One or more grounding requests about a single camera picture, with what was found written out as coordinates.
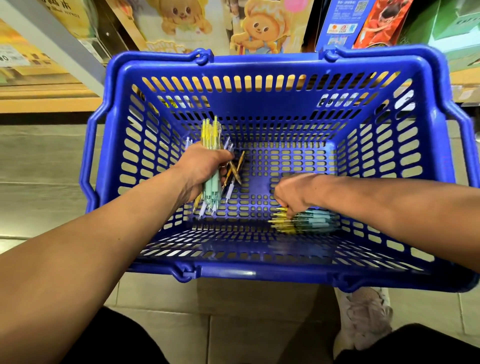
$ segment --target yellow bear character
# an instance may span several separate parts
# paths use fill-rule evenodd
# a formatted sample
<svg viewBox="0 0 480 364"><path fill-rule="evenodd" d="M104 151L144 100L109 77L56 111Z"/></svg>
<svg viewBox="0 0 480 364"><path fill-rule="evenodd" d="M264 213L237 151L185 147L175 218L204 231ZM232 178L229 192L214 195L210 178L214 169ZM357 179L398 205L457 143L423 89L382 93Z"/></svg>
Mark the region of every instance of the yellow bear character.
<svg viewBox="0 0 480 364"><path fill-rule="evenodd" d="M283 2L248 0L245 4L244 33L232 36L231 42L245 48L245 54L278 53L276 41L290 32L290 13Z"/></svg>
<svg viewBox="0 0 480 364"><path fill-rule="evenodd" d="M176 29L210 34L212 25L205 19L208 0L147 0L148 4L162 17L163 31L174 36Z"/></svg>

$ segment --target black pants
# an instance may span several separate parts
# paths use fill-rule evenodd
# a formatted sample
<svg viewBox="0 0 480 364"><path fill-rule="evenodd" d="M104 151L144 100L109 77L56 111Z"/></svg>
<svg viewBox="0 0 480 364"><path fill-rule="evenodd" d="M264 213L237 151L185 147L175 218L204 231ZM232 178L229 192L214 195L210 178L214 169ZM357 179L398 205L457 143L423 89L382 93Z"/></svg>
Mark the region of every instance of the black pants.
<svg viewBox="0 0 480 364"><path fill-rule="evenodd" d="M480 357L480 349L420 324L399 328L368 349L344 350L335 364L382 362L470 363ZM62 360L70 363L168 364L162 351L143 327L128 317L102 307L86 330Z"/></svg>

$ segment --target shoe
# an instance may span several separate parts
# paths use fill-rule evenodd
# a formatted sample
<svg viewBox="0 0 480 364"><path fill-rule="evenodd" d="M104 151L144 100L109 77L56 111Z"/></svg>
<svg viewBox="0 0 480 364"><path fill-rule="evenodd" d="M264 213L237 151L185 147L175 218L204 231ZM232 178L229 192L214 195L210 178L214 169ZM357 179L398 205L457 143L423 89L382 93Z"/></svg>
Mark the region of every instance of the shoe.
<svg viewBox="0 0 480 364"><path fill-rule="evenodd" d="M334 359L342 350L363 350L392 332L393 309L387 288L362 287L353 293L335 288L341 330L333 345Z"/></svg>

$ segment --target tiled floor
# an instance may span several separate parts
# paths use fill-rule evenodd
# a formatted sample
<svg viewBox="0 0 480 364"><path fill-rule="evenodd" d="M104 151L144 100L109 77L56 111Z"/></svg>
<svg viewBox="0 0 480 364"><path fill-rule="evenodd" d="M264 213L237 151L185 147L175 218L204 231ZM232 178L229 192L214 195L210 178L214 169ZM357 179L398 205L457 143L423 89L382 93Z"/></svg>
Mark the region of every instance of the tiled floor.
<svg viewBox="0 0 480 364"><path fill-rule="evenodd" d="M0 126L0 253L84 212L77 184L84 131ZM102 128L98 134L97 153ZM451 137L457 179L465 184L454 124ZM391 289L390 297L396 328L420 322L480 347L480 288ZM329 363L339 329L333 289L323 285L203 278L182 284L126 273L106 305L139 322L172 364Z"/></svg>

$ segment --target plastic basket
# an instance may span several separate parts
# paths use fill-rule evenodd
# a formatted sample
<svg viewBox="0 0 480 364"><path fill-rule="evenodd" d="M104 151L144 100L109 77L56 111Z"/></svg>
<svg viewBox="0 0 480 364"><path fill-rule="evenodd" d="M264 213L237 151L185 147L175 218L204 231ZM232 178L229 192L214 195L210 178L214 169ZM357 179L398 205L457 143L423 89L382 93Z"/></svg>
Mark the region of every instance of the plastic basket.
<svg viewBox="0 0 480 364"><path fill-rule="evenodd" d="M96 190L96 124L106 115ZM351 218L326 236L286 236L266 222L285 173L455 182L446 115L459 123L469 184L479 187L470 119L452 101L444 56L424 46L214 57L127 52L110 61L87 128L80 184L91 211L174 164L201 120L217 115L248 151L244 185L217 218L184 205L130 271L198 277L467 291L478 275Z"/></svg>

